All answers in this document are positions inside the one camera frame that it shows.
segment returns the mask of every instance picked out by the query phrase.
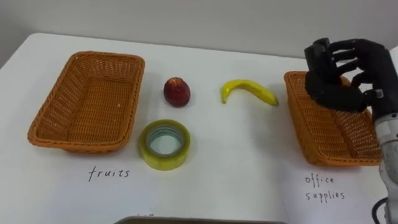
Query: yellow banana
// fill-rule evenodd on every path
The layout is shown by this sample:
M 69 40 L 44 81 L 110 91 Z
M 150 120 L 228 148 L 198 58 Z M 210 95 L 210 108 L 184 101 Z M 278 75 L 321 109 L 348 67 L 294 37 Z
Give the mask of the yellow banana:
M 250 80 L 231 80 L 225 83 L 221 88 L 221 102 L 226 103 L 228 95 L 236 88 L 247 90 L 270 105 L 279 105 L 278 99 L 273 92 Z

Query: white table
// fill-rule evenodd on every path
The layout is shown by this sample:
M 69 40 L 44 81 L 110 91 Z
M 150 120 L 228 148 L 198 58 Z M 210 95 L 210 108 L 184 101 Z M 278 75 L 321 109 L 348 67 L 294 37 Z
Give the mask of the white table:
M 65 62 L 82 50 L 137 54 L 146 61 L 129 144 L 105 156 L 34 147 L 27 130 Z M 0 70 L 0 219 L 2 223 L 112 223 L 134 215 L 288 222 L 280 167 L 305 164 L 287 107 L 283 74 L 305 60 L 164 45 L 34 34 Z M 192 91 L 172 108 L 162 88 L 182 77 Z M 246 91 L 220 103 L 220 87 L 247 78 L 273 90 L 280 106 Z M 175 119 L 192 135 L 183 166 L 161 172 L 139 157 L 139 133 L 157 119 Z M 128 178 L 93 178 L 89 171 L 129 170 Z M 358 169 L 369 209 L 386 191 L 377 167 Z

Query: orange wicker basket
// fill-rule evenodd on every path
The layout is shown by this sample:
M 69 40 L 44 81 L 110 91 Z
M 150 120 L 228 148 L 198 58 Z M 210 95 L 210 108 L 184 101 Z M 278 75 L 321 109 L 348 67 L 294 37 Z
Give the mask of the orange wicker basket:
M 106 153 L 130 138 L 145 61 L 135 55 L 73 54 L 33 120 L 28 140 L 70 152 Z
M 306 72 L 288 72 L 290 114 L 306 160 L 316 166 L 376 166 L 381 150 L 368 110 L 345 113 L 314 103 L 305 91 Z

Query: robot finger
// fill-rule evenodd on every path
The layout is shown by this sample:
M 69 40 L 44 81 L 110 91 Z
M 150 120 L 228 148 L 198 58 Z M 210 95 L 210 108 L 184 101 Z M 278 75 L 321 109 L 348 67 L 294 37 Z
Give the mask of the robot finger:
M 314 44 L 320 44 L 325 49 L 327 49 L 329 47 L 329 45 L 330 45 L 330 41 L 329 41 L 329 38 L 325 37 L 325 38 L 321 38 L 321 39 L 318 39 L 318 40 L 314 41 Z
M 358 60 L 353 60 L 351 62 L 348 62 L 340 67 L 337 67 L 336 74 L 342 75 L 346 72 L 356 70 L 358 68 L 358 65 L 359 65 Z
M 356 39 L 353 42 L 354 48 L 356 49 L 357 56 L 367 56 L 373 52 L 377 52 L 380 50 L 386 50 L 386 48 L 376 42 L 366 40 L 366 39 Z
M 371 75 L 367 72 L 361 72 L 354 76 L 351 82 L 352 87 L 359 87 L 362 83 L 372 83 Z
M 325 83 L 311 71 L 305 76 L 305 91 L 318 105 L 331 110 L 362 112 L 366 108 L 359 88 Z
M 333 54 L 333 60 L 335 62 L 341 61 L 341 60 L 351 60 L 356 58 L 356 51 L 355 50 L 346 50 L 343 52 L 335 53 Z
M 353 49 L 354 42 L 356 39 L 350 39 L 350 40 L 342 40 L 342 41 L 337 41 L 334 43 L 331 43 L 329 45 L 329 50 L 332 52 L 336 52 L 338 50 L 350 50 Z

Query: apple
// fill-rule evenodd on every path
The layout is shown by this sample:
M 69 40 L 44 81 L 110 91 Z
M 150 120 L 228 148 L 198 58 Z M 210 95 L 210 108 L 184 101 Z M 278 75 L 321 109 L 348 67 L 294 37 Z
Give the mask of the apple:
M 191 91 L 182 78 L 173 77 L 164 84 L 163 95 L 172 106 L 183 107 L 189 102 Z

